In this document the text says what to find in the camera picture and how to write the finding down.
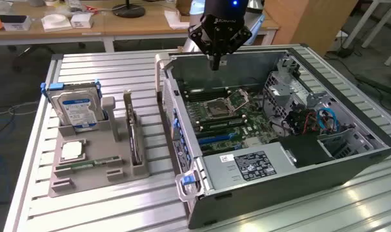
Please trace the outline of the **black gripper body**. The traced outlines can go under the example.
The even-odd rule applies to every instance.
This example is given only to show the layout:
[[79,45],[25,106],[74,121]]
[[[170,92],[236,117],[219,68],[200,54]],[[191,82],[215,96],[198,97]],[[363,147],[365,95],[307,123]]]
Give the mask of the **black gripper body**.
[[210,55],[231,54],[249,39],[244,25],[246,0],[207,0],[202,28],[207,34],[203,52]]

